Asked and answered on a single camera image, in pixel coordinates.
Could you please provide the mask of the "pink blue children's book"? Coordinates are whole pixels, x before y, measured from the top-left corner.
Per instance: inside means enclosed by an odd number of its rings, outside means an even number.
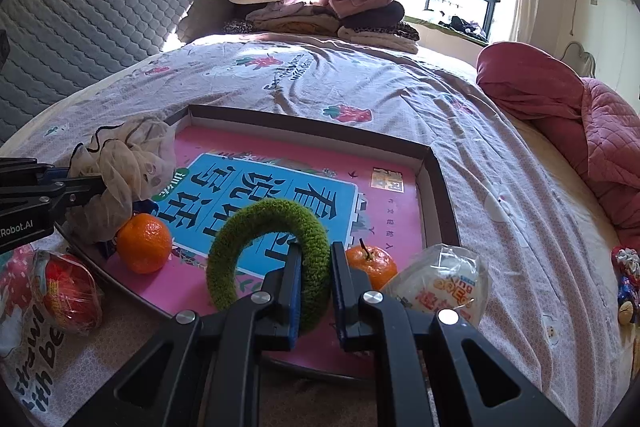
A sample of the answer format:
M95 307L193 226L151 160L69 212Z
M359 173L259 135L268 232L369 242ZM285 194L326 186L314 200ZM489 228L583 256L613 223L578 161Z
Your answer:
M114 245L102 269L165 315L214 311L210 288L239 296L262 288L298 244L311 275L322 243L387 251L398 271L425 245L423 210L433 202L430 151L376 138L372 146L220 120L191 119L175 136L177 168L153 197L174 249L162 269L136 274Z

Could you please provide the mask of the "grey quilted headboard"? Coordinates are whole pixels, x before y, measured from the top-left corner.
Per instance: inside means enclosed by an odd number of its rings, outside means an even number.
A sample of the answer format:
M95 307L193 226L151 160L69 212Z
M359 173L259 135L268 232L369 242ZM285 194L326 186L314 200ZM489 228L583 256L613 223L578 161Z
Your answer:
M1 139L154 54L221 32L229 0L2 0Z

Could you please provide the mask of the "blue snack packet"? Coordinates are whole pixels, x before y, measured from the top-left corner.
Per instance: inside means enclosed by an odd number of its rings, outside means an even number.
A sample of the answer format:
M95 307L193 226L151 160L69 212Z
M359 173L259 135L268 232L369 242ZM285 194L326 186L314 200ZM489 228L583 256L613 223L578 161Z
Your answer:
M158 211L157 202L152 199L138 200L132 204L132 212L135 215L146 213L147 215L156 215Z

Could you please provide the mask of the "cream mesh drawstring bag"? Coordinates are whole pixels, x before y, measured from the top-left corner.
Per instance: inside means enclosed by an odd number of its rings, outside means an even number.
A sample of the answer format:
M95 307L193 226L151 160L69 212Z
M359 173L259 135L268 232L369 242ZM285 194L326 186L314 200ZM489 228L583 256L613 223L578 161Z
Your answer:
M72 178L100 176L105 188L67 211L67 221L86 243L114 239L132 217L134 203L160 194L176 169L175 129L156 117L102 126L70 155Z

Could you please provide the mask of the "pink strawberry print bedsheet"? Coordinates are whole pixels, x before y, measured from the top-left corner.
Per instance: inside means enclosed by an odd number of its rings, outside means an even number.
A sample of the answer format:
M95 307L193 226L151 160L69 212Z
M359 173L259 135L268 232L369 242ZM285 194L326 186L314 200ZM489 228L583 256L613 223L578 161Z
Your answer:
M603 425L623 399L632 337L617 320L617 234L560 152L501 112L469 65L212 35L59 101L1 152L66 166L77 145L146 117L179 123L160 214L182 255L152 275L106 266L164 317L213 311L206 258L235 210L292 197L334 239L381 247L399 269L437 243L473 251L488 269L480 332L494 347L578 426Z

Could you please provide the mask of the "pink quilted comforter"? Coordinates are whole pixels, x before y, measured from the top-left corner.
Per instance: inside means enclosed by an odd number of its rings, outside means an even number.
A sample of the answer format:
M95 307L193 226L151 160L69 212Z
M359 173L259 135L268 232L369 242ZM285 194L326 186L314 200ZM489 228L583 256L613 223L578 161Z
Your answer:
M477 57L476 82L506 113L527 121L564 156L624 247L639 248L639 116L605 83L519 42Z

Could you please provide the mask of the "small colourful toy figure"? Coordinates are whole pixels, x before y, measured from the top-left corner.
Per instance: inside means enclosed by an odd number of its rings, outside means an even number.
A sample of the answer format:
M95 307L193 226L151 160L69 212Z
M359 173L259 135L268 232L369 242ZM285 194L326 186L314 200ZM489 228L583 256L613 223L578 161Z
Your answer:
M639 254L634 248L617 246L612 250L612 265L617 275L618 323L639 321Z

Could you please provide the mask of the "pile of folded clothes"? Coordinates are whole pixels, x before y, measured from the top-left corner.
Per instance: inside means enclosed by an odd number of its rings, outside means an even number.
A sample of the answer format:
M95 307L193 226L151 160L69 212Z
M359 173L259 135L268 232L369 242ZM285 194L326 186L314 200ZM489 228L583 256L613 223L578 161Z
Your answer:
M420 35L404 22L396 0L228 0L228 31L337 37L347 42L416 54Z

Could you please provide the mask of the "round blue red snack bag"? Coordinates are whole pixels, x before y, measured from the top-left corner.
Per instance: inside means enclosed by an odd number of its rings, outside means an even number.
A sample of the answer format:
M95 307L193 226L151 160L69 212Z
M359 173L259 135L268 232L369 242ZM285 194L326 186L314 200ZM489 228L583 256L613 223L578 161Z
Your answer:
M100 288L71 254L36 251L29 282L32 295L62 331L88 335L102 324Z

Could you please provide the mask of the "orange mandarin with stem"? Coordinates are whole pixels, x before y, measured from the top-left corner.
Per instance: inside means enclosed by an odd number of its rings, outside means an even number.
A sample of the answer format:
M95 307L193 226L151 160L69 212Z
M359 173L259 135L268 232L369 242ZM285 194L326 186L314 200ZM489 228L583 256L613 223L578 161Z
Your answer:
M398 273L392 256L384 249L367 245L360 239L359 244L346 251L346 258L351 268L367 274L371 287L382 291L384 286Z

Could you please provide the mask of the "red white snack bag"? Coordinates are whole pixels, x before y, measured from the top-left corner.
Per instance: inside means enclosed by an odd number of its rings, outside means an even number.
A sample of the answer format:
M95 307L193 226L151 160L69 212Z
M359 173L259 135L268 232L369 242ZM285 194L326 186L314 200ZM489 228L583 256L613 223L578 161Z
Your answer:
M488 264L482 257L443 243L415 255L382 289L408 309L430 313L453 309L474 326L485 313L489 291Z

